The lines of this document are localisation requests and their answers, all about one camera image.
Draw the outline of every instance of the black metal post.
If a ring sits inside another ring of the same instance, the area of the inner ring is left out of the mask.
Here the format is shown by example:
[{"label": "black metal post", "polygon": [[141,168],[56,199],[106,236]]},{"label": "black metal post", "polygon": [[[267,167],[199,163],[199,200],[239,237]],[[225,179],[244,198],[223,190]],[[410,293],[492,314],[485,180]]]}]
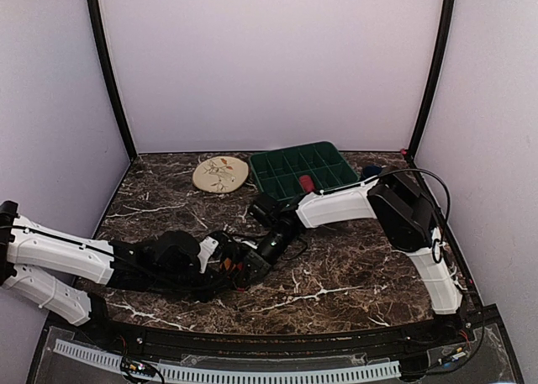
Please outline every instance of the black metal post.
[{"label": "black metal post", "polygon": [[455,0],[443,0],[443,7],[440,13],[439,29],[437,30],[437,40],[435,41],[434,54],[431,60],[430,74],[426,82],[426,89],[420,104],[419,116],[414,126],[413,136],[407,149],[408,155],[414,158],[419,149],[420,140],[424,134],[428,115],[430,115],[431,104],[434,101],[435,89],[439,81],[440,69],[445,56],[446,41],[451,27],[452,10]]},{"label": "black metal post", "polygon": [[112,110],[116,123],[118,124],[119,132],[124,141],[125,149],[129,158],[134,160],[137,156],[135,143],[127,125],[124,108],[119,99],[118,86],[112,70],[112,62],[108,54],[107,40],[104,35],[103,19],[101,18],[101,10],[99,9],[99,0],[87,0],[87,8],[92,21],[93,38],[98,49],[99,61],[101,62],[101,70],[103,72],[104,82],[107,86],[108,96],[112,104]]}]

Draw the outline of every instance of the round plate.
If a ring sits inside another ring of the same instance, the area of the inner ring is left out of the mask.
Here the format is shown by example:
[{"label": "round plate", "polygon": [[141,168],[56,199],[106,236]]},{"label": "round plate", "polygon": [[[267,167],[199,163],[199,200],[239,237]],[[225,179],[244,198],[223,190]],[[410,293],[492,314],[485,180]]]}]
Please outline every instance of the round plate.
[{"label": "round plate", "polygon": [[193,184],[207,192],[235,191],[246,181],[249,166],[235,157],[213,157],[200,164],[193,173]]}]

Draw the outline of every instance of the green divided container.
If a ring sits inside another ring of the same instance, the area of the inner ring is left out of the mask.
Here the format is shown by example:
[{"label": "green divided container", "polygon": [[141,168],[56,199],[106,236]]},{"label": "green divided container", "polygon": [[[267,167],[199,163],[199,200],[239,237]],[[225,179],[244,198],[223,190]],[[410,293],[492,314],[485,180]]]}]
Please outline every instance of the green divided container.
[{"label": "green divided container", "polygon": [[330,142],[266,151],[252,155],[250,163],[258,189],[278,201],[304,193],[299,183],[301,176],[310,176],[316,189],[337,188],[359,181],[359,176]]}]

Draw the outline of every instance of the brown marble tabletop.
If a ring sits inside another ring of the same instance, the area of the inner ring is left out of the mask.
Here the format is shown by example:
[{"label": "brown marble tabletop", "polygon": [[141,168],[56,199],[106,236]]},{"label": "brown marble tabletop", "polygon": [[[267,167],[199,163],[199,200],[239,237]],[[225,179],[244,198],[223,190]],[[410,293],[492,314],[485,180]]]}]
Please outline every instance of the brown marble tabletop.
[{"label": "brown marble tabletop", "polygon": [[[192,174],[203,160],[246,153],[141,155],[129,170],[98,232],[99,239],[135,242],[182,229],[202,239],[226,229],[261,234],[246,209],[257,194],[247,180],[228,194],[199,191]],[[351,166],[405,167],[398,153],[343,153]],[[409,258],[391,250],[377,220],[309,230],[308,251],[279,261],[262,284],[225,292],[201,303],[100,287],[112,319],[165,329],[213,334],[322,334],[394,326],[431,318],[430,298]],[[288,254],[300,249],[291,247]]]}]

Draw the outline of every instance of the white wall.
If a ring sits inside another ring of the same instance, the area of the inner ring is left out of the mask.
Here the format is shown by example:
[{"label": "white wall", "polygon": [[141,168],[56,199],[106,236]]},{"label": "white wall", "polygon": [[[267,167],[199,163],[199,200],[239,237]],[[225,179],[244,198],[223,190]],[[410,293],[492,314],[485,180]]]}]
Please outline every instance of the white wall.
[{"label": "white wall", "polygon": [[417,160],[451,189],[451,227],[527,382],[538,382],[536,30],[538,0],[456,0]]},{"label": "white wall", "polygon": [[[128,165],[86,0],[0,0],[0,202],[92,235]],[[0,381],[25,382],[46,314],[0,289]]]},{"label": "white wall", "polygon": [[442,0],[101,0],[139,152],[399,150]]}]

